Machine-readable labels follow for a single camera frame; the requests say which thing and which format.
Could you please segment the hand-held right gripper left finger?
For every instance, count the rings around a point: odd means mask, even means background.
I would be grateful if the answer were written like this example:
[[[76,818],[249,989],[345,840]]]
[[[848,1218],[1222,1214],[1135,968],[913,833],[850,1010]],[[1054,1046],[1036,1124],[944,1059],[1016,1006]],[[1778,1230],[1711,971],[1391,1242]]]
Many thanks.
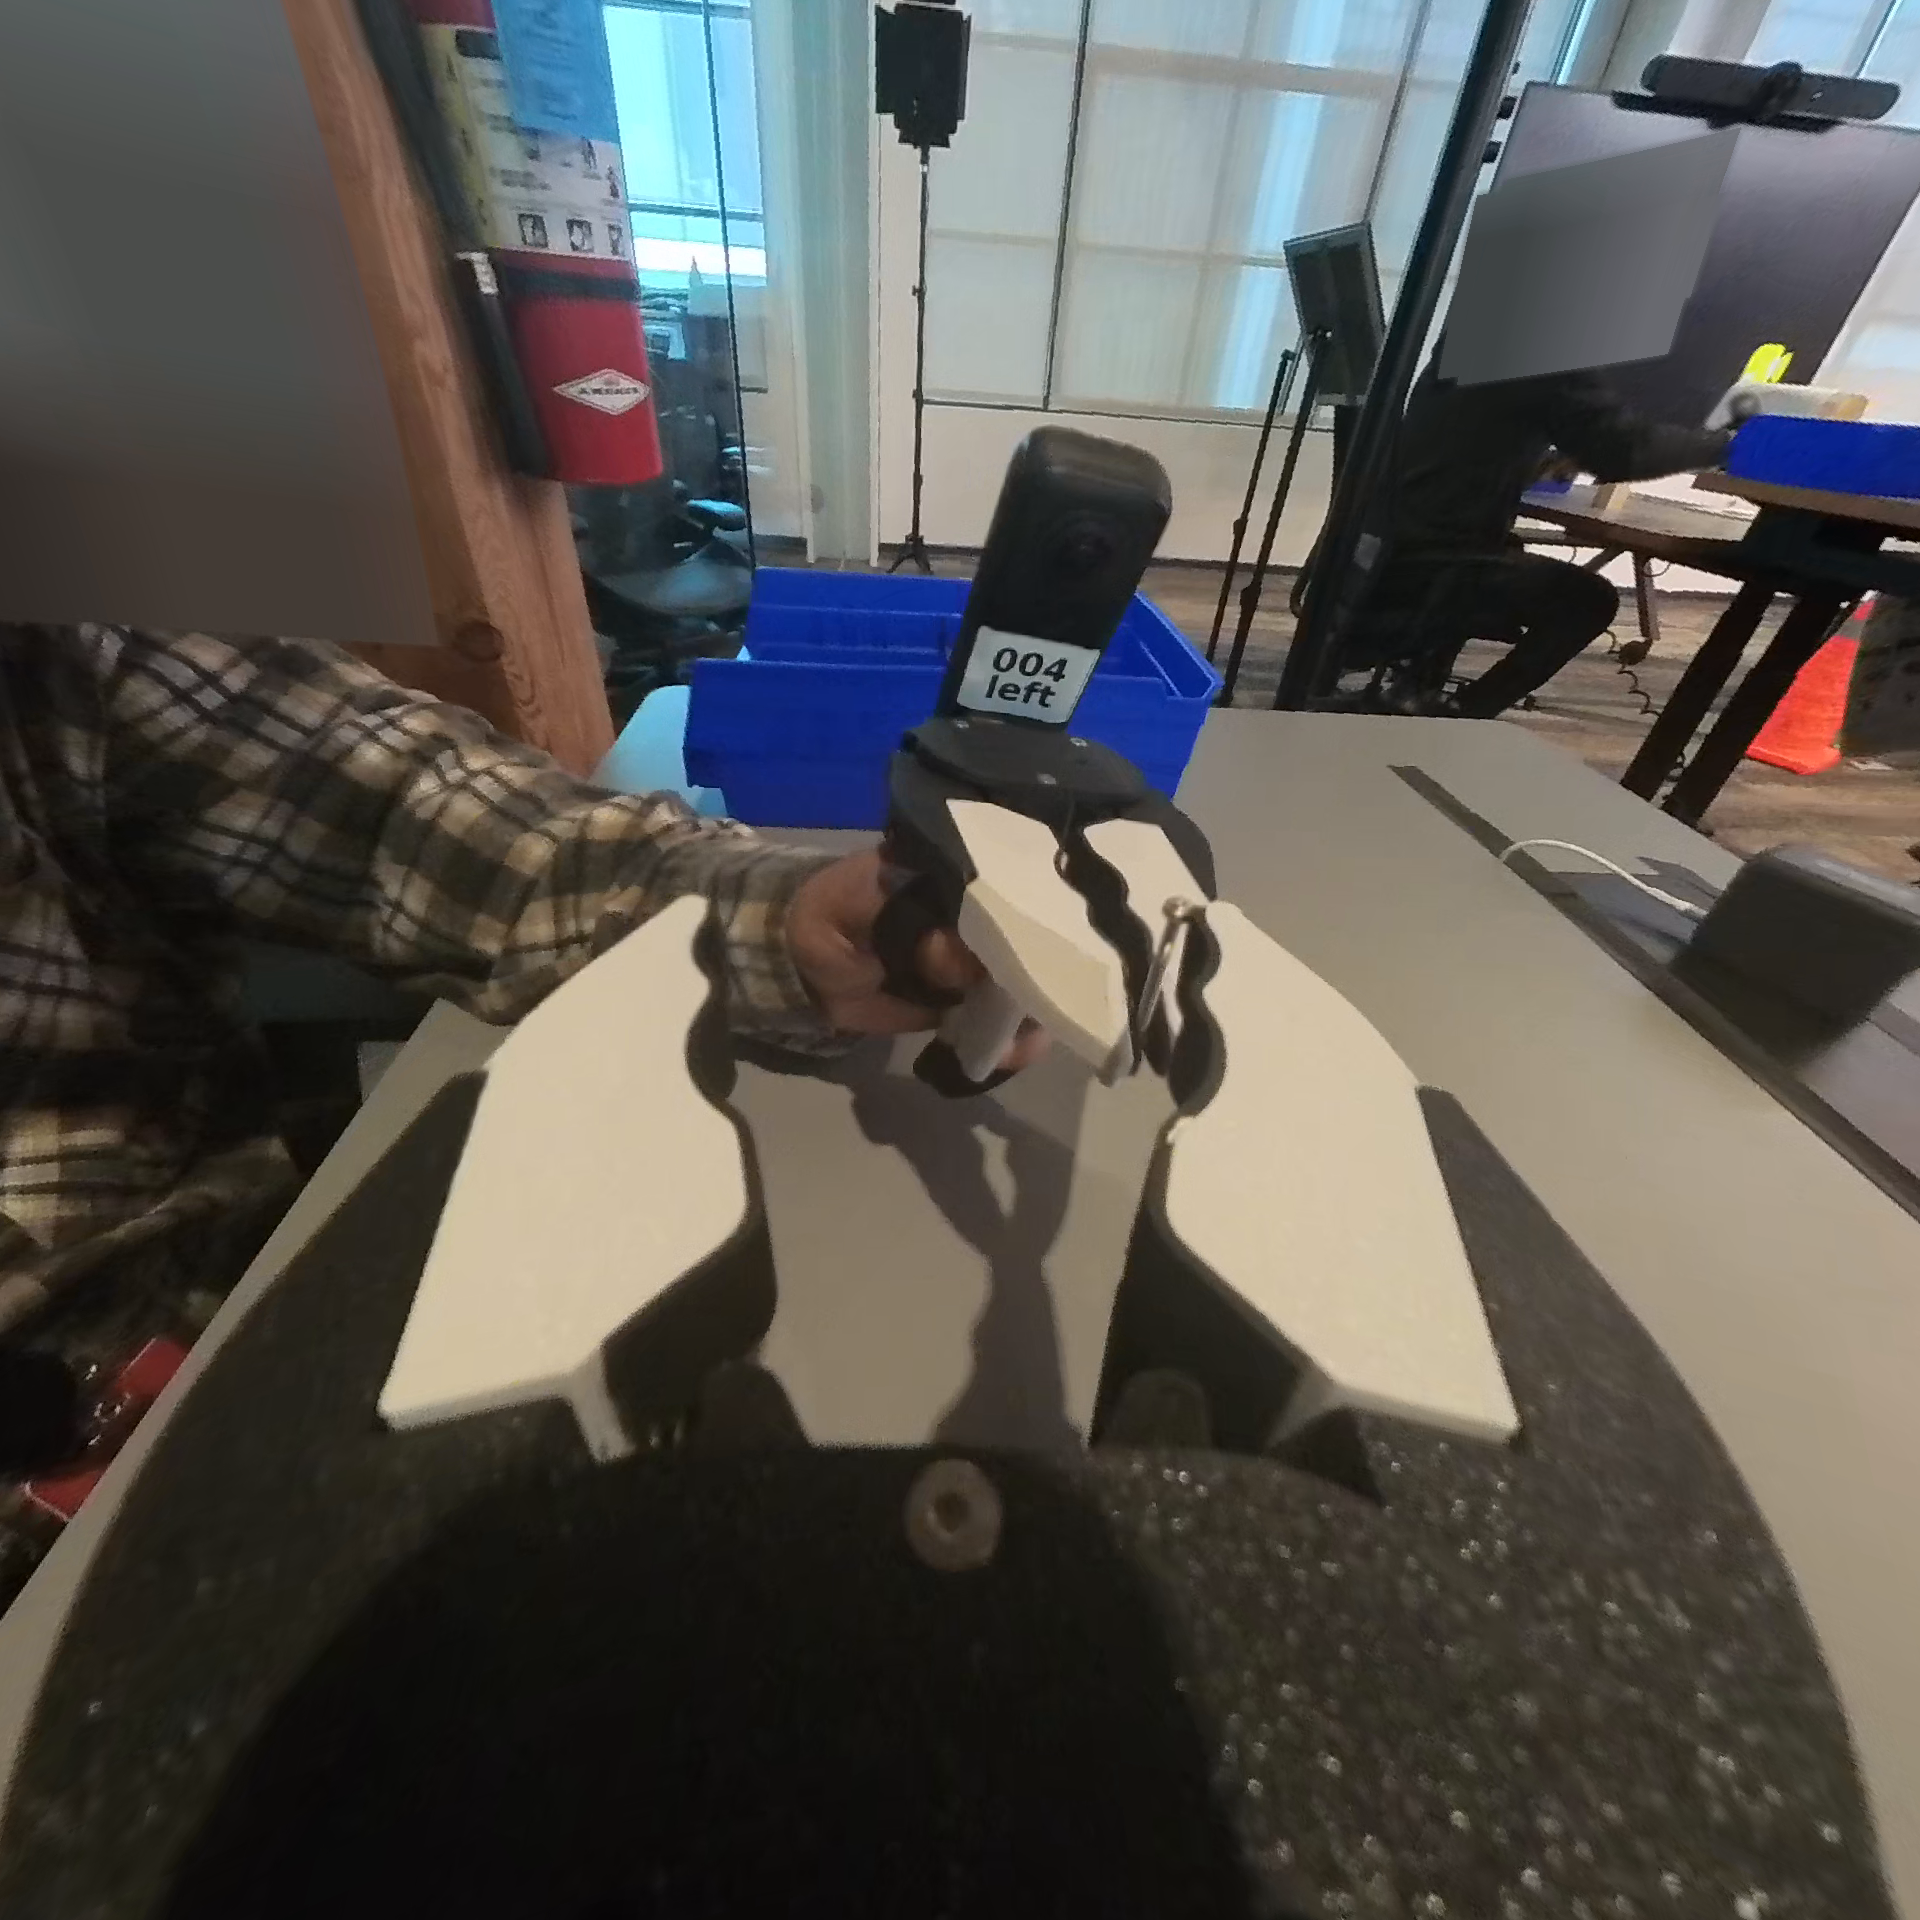
[[[562,1404],[601,1461],[753,1360],[778,1262],[710,904],[656,912],[488,1061],[377,1416]]]

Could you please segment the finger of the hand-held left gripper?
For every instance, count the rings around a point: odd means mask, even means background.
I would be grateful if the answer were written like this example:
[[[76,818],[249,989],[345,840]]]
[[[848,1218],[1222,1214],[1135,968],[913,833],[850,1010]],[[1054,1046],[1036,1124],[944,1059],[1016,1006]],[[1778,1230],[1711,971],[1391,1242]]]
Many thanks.
[[[1026,1021],[1116,1083],[1135,1066],[1126,971],[1064,872],[1056,833],[985,800],[948,800],[948,816],[970,865],[955,933],[985,969],[944,1021],[962,1083],[1002,1073]]]
[[[1112,947],[1120,971],[1122,1053],[1116,1073],[1164,1073],[1171,1053],[1168,1019],[1144,1059],[1137,1051],[1137,1006],[1150,947],[1161,930],[1161,908],[1172,897],[1168,837],[1074,837],[1067,873],[1089,905],[1094,933]]]

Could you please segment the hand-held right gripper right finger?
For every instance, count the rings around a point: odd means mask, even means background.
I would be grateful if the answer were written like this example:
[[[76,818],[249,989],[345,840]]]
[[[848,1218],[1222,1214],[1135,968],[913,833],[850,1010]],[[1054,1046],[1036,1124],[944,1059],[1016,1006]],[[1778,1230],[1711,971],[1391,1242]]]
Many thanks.
[[[1091,1435],[1286,1450],[1335,1418],[1521,1435],[1425,1086],[1233,904],[1185,912],[1172,1115],[1114,1294]]]

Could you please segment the small metal bolt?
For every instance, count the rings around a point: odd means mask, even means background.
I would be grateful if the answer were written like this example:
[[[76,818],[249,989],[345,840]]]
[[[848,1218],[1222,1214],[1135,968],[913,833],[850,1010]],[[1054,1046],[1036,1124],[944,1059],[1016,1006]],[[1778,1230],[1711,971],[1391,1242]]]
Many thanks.
[[[1168,985],[1177,985],[1185,968],[1190,930],[1206,925],[1207,904],[1187,897],[1171,897],[1161,908],[1161,925],[1150,947],[1144,988],[1137,1006],[1137,1051],[1146,1059],[1155,1036],[1164,1029],[1161,1006]]]

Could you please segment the blue plastic bin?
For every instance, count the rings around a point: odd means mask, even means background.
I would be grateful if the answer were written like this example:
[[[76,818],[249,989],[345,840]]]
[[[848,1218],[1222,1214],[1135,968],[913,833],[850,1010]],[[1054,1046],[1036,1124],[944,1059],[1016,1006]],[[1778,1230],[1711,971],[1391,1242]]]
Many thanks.
[[[691,670],[684,770],[746,825],[875,830],[889,760],[943,698],[970,582],[762,566],[742,654]],[[1100,656],[992,617],[962,716],[1091,739],[1172,794],[1222,692],[1214,665],[1137,595]]]

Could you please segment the person's left forearm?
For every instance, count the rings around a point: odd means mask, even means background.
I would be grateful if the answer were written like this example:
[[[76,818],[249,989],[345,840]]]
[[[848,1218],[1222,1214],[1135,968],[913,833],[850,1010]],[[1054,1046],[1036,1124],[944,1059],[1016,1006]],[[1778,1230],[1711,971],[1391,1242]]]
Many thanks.
[[[836,1051],[790,938],[822,854],[622,798],[315,640],[6,627],[6,1046],[103,1077],[225,1045],[234,936],[494,1025],[704,904],[738,1036]]]

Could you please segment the person's left hand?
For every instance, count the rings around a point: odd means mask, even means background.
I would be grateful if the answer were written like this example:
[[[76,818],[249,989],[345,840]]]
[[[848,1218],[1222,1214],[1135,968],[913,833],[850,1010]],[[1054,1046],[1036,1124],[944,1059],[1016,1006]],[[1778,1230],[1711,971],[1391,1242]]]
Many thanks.
[[[951,928],[921,933],[908,994],[888,985],[873,930],[897,890],[875,849],[831,857],[804,877],[784,915],[784,947],[825,1026],[839,1038],[897,1041],[929,1033],[988,984],[988,971]]]

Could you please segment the black office chair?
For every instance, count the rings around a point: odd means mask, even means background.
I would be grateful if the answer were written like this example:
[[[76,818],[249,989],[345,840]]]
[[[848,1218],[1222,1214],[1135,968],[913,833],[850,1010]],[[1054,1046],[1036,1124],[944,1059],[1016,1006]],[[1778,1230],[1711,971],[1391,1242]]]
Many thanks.
[[[746,512],[675,483],[596,493],[584,518],[584,586],[609,681],[678,681],[746,640],[754,562]]]

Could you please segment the red packet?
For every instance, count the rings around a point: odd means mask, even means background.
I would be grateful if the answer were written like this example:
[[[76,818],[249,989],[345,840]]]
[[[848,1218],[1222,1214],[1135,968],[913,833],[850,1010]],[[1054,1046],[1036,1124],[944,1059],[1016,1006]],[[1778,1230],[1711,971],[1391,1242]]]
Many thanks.
[[[20,1481],[20,1508],[54,1526],[72,1523],[134,1432],[156,1406],[161,1392],[185,1368],[188,1356],[190,1348],[172,1336],[146,1340],[95,1392],[81,1452],[59,1464],[57,1469]]]

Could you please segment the dark grey power box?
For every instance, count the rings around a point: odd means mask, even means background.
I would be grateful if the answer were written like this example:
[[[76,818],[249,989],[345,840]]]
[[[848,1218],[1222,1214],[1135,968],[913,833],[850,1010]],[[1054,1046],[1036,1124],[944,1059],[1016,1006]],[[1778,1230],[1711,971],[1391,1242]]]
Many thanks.
[[[1915,979],[1918,893],[1816,849],[1771,849],[1729,881],[1668,971],[1804,1066],[1880,1021]]]

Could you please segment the small monitor on tripod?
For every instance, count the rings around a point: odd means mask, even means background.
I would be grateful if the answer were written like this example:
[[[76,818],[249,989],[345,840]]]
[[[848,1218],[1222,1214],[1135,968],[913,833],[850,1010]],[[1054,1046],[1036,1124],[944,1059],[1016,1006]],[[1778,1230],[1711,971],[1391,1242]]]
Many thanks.
[[[1385,346],[1376,241],[1367,221],[1290,237],[1283,261],[1302,334],[1280,352],[1270,386],[1217,590],[1207,659],[1225,661],[1219,707],[1233,707],[1242,683],[1307,429],[1322,414],[1331,417],[1334,477],[1340,481]]]

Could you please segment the red fire extinguisher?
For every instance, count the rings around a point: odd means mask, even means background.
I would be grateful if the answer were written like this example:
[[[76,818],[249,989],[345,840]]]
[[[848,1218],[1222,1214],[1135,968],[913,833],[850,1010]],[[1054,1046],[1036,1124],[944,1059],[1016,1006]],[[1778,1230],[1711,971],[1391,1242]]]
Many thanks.
[[[516,128],[494,3],[414,3],[464,251],[503,323],[526,453],[571,489],[630,489],[665,472],[626,168],[617,142]]]

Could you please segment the black metal pole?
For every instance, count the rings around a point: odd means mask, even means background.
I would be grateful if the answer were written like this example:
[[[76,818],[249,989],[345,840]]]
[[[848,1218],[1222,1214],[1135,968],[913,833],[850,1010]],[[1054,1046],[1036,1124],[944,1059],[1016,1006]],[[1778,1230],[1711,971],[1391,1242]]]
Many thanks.
[[[1331,694],[1343,644],[1374,586],[1384,541],[1385,472],[1472,218],[1490,139],[1514,90],[1532,14],[1532,3],[1488,3],[1480,19],[1428,202],[1385,323],[1374,380],[1350,435],[1347,454],[1335,467],[1328,518],[1271,702],[1278,714],[1310,710]]]

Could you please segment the black light panel on stand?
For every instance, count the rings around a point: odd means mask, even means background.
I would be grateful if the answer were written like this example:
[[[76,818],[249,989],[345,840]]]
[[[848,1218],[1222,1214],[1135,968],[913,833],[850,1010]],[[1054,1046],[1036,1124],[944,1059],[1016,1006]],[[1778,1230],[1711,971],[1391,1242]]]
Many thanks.
[[[929,242],[931,164],[954,145],[970,108],[971,19],[954,3],[873,6],[873,101],[899,139],[918,155],[915,364],[910,390],[908,529],[891,574],[932,574],[927,539],[927,377],[929,377]]]

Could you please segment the wooden desk with black legs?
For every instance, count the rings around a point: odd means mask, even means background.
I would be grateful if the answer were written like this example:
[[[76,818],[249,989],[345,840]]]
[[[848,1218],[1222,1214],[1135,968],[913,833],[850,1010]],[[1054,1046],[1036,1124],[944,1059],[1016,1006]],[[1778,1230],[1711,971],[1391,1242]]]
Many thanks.
[[[1622,776],[1626,792],[1690,827],[1842,619],[1871,595],[1913,600],[1918,590],[1911,499],[1771,488],[1722,472],[1699,473],[1695,488],[1756,514],[1737,531],[1729,514],[1665,499],[1606,505],[1598,488],[1522,499],[1527,521],[1550,524],[1606,557],[1665,560],[1735,586],[1735,602]]]

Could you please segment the blue paper notice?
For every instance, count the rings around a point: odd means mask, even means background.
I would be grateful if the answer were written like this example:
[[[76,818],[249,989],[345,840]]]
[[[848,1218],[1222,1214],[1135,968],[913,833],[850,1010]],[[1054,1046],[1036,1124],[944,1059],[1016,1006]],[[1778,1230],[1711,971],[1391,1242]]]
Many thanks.
[[[516,128],[617,142],[617,99],[601,3],[494,3]]]

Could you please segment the blue tray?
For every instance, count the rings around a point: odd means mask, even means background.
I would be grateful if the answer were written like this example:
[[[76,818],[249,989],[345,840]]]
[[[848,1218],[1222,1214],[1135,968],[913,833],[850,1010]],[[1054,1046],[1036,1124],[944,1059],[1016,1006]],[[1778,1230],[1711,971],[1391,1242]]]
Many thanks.
[[[1918,499],[1918,426],[1871,419],[1752,417],[1724,472],[1782,489]]]

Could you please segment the large black monitor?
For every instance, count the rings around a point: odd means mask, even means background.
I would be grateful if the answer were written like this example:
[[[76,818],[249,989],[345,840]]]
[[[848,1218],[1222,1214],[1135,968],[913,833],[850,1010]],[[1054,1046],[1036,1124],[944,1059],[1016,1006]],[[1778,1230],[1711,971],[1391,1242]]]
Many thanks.
[[[1674,161],[1722,131],[1740,142],[1668,352],[1598,372],[1632,409],[1674,426],[1703,426],[1770,350],[1786,358],[1782,388],[1820,381],[1840,328],[1915,209],[1915,133],[1857,120],[1722,123],[1643,91],[1532,83],[1488,178],[1500,189],[1590,161]]]

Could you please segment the black webcam bar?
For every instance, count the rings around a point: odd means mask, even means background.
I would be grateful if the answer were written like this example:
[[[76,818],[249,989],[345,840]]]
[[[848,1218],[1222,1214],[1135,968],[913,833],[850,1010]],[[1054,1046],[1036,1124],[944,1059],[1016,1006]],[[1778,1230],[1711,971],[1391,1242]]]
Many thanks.
[[[1822,133],[1884,121],[1902,101],[1902,86],[1894,80],[1818,73],[1800,62],[1658,56],[1643,67],[1640,90],[1616,90],[1609,99],[1626,113],[1690,117],[1711,128]]]

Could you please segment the wooden post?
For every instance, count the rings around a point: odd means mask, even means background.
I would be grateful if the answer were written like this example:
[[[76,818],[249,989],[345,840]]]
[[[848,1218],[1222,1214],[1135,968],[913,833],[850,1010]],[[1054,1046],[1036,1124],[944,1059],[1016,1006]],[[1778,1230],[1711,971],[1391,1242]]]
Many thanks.
[[[575,776],[612,742],[566,493],[511,468],[455,261],[355,5],[281,6],[369,307],[430,643],[360,640],[388,678]]]

